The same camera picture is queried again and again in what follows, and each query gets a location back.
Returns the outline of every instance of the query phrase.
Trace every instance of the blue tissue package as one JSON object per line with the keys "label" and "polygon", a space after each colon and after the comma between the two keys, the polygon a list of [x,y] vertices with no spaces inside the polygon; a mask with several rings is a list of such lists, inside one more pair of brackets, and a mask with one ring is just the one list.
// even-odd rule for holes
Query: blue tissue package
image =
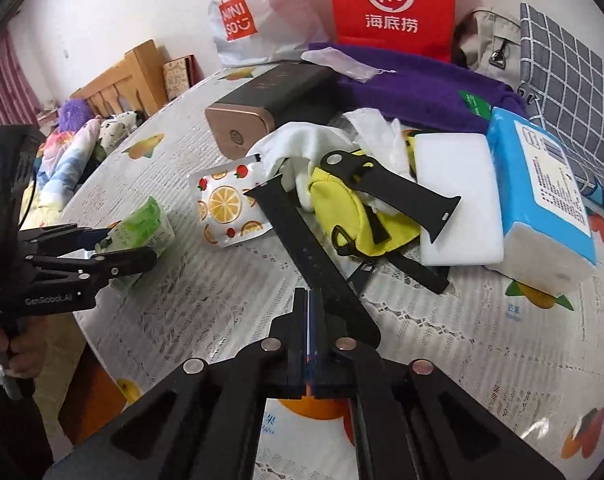
{"label": "blue tissue package", "polygon": [[551,295],[577,288],[594,272],[595,247],[560,141],[501,108],[486,139],[504,231],[504,261],[491,268]]}

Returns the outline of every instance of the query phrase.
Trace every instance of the wooden bed frame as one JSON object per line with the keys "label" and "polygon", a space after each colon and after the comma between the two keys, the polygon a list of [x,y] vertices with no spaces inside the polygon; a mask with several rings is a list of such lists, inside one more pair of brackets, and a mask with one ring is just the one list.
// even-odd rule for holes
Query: wooden bed frame
{"label": "wooden bed frame", "polygon": [[71,97],[85,99],[104,117],[127,111],[125,108],[142,110],[150,117],[168,102],[162,64],[155,42],[145,41]]}

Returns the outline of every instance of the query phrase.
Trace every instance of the purple plush toy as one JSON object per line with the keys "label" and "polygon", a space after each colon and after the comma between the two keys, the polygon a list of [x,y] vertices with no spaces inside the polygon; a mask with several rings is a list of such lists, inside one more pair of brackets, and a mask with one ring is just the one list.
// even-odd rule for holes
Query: purple plush toy
{"label": "purple plush toy", "polygon": [[60,108],[59,132],[76,132],[86,121],[93,119],[95,114],[84,99],[69,99]]}

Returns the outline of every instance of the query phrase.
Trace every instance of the checkered fabric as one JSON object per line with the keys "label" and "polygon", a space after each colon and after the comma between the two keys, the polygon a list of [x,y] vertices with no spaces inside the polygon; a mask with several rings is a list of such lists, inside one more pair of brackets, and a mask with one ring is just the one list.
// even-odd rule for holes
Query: checkered fabric
{"label": "checkered fabric", "polygon": [[582,194],[604,206],[604,61],[530,5],[520,14],[531,121],[563,142]]}

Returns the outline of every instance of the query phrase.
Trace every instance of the red paper bag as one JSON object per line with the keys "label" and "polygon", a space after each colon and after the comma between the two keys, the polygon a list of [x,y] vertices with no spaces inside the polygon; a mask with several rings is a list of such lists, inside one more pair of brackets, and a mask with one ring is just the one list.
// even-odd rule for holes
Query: red paper bag
{"label": "red paper bag", "polygon": [[239,40],[258,32],[245,0],[222,0],[219,9],[227,41]]}
{"label": "red paper bag", "polygon": [[450,61],[455,0],[333,0],[338,43]]}

